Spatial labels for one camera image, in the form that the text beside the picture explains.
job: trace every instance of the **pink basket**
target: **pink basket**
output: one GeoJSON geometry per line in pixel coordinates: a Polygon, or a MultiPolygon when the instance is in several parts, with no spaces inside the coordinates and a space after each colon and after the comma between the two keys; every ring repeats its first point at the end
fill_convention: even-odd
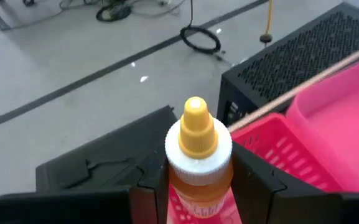
{"type": "MultiPolygon", "coordinates": [[[[341,187],[310,154],[281,114],[270,114],[232,134],[232,140],[249,149],[277,168],[324,191],[341,187]]],[[[214,217],[198,219],[191,216],[172,187],[169,191],[168,223],[240,224],[241,220],[231,190],[221,211],[214,217]]]]}
{"type": "Polygon", "coordinates": [[[343,190],[359,192],[359,64],[301,91],[287,119],[343,190]]]}

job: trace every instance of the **black vent grille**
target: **black vent grille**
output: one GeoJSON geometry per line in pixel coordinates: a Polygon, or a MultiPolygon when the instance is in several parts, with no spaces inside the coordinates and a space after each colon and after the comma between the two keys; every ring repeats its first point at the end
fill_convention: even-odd
{"type": "Polygon", "coordinates": [[[309,27],[259,59],[246,61],[249,65],[237,76],[271,101],[359,50],[359,19],[347,13],[335,12],[309,27]]]}

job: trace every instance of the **orange bottle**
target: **orange bottle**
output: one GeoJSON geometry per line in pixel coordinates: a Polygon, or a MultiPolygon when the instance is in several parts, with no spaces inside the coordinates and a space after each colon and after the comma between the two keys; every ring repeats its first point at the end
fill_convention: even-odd
{"type": "Polygon", "coordinates": [[[189,98],[167,133],[166,154],[170,183],[194,216],[208,218],[222,208],[233,177],[231,149],[229,131],[211,116],[206,102],[189,98]]]}

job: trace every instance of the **yellow nozzle tip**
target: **yellow nozzle tip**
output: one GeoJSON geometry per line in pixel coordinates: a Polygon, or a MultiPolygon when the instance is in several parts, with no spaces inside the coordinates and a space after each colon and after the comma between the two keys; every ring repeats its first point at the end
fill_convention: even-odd
{"type": "Polygon", "coordinates": [[[217,148],[218,138],[207,103],[200,97],[191,97],[185,103],[180,119],[179,146],[194,159],[203,159],[217,148]]]}

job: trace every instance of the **bottle label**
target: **bottle label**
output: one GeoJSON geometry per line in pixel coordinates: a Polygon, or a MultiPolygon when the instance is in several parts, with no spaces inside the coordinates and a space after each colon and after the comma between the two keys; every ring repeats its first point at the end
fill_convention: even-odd
{"type": "Polygon", "coordinates": [[[225,197],[223,197],[217,204],[208,207],[203,207],[191,202],[186,202],[181,197],[179,197],[179,200],[182,205],[189,211],[189,213],[199,217],[211,217],[221,210],[225,201],[225,197]]]}

